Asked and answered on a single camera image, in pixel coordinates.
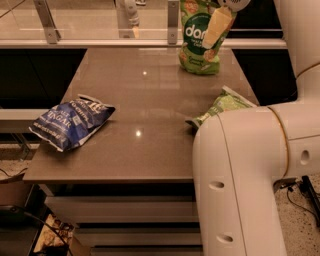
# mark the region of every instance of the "blue chip bag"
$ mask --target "blue chip bag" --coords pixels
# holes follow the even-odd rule
[[[29,130],[60,152],[82,146],[108,120],[115,107],[88,96],[79,97],[54,106],[36,119]]]

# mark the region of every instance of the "drawer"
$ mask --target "drawer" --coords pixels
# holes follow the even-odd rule
[[[63,222],[198,222],[189,196],[47,197],[45,204]]]
[[[122,224],[111,228],[77,228],[83,246],[201,246],[199,225],[184,223]]]
[[[202,247],[92,248],[91,256],[203,256]]]

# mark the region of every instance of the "gray tabletop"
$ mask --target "gray tabletop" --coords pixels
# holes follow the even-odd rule
[[[114,105],[82,147],[60,153],[43,142],[28,183],[192,182],[194,134],[185,123],[208,110],[223,85],[257,103],[238,62],[221,49],[218,75],[180,68],[178,49],[89,49],[63,101],[86,94]]]

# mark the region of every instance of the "black cable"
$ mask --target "black cable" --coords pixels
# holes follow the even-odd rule
[[[287,189],[287,198],[288,198],[289,202],[292,203],[294,206],[296,206],[296,207],[298,207],[298,208],[300,208],[300,209],[302,209],[302,210],[304,210],[304,211],[307,211],[307,212],[311,213],[311,214],[315,217],[316,222],[318,222],[318,221],[317,221],[317,216],[316,216],[316,214],[315,214],[314,212],[310,211],[309,209],[307,209],[307,208],[305,208],[305,207],[303,207],[303,206],[301,206],[301,205],[296,204],[295,202],[293,202],[293,201],[291,200],[291,198],[289,197],[290,188],[291,188],[292,191],[293,191],[293,188],[292,188],[292,187],[289,187],[289,188]]]
[[[9,173],[7,173],[5,170],[3,170],[3,169],[1,169],[0,168],[0,172],[2,172],[2,173],[4,173],[8,178],[14,178],[14,177],[17,177],[17,176],[19,176],[20,174],[22,174],[25,170],[27,170],[28,168],[27,167],[25,167],[25,168],[23,168],[20,172],[18,172],[17,174],[15,174],[15,175],[10,175]]]
[[[4,16],[6,16],[9,12],[12,12],[15,8],[17,8],[20,4],[24,3],[26,0],[22,0],[20,3],[17,3],[15,6],[13,6],[10,10],[6,11],[0,16],[0,19]]]
[[[32,219],[35,219],[35,220],[37,220],[37,221],[40,221],[43,225],[47,226],[53,233],[56,234],[57,237],[59,237],[59,239],[63,242],[63,244],[68,248],[69,254],[70,254],[71,256],[73,256],[73,254],[72,254],[72,252],[71,252],[71,250],[70,250],[70,246],[67,244],[66,241],[64,241],[63,237],[62,237],[53,227],[51,227],[48,223],[46,223],[45,221],[43,221],[43,220],[39,219],[38,217],[32,215],[32,214],[29,213],[29,212],[23,211],[23,213],[24,213],[24,215],[26,215],[26,216],[28,216],[28,217],[30,217],[30,218],[32,218]]]

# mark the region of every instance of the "cable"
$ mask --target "cable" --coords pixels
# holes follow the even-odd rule
[[[59,237],[59,239],[63,242],[63,244],[68,248],[68,252],[71,256],[73,256],[71,250],[70,250],[70,246],[66,243],[66,241],[64,241],[63,237],[53,228],[51,227],[48,223],[46,223],[45,221],[39,219],[38,217],[32,215],[31,213],[29,212],[26,212],[26,211],[23,211],[24,215],[32,218],[32,219],[35,219],[37,221],[40,221],[43,225],[47,226],[53,233],[56,234],[57,237]]]
[[[298,207],[298,208],[300,208],[300,209],[302,209],[302,210],[304,210],[304,211],[307,211],[307,212],[311,213],[311,214],[314,216],[314,218],[316,219],[316,222],[318,222],[317,216],[316,216],[316,214],[315,214],[314,212],[310,211],[310,210],[307,209],[307,208],[304,208],[304,207],[301,206],[301,205],[296,204],[295,202],[293,202],[293,201],[291,200],[291,198],[289,197],[290,188],[291,188],[291,190],[293,191],[293,188],[292,188],[292,187],[288,187],[288,189],[287,189],[287,198],[288,198],[289,202],[292,203],[294,206],[296,206],[296,207]]]
[[[4,173],[8,178],[14,178],[14,177],[17,177],[17,176],[19,176],[20,174],[22,174],[25,170],[27,170],[28,169],[28,167],[25,167],[25,168],[23,168],[20,172],[18,172],[17,174],[15,174],[15,175],[10,175],[9,173],[7,173],[5,170],[3,170],[3,169],[1,169],[0,168],[0,172],[2,172],[2,173]]]

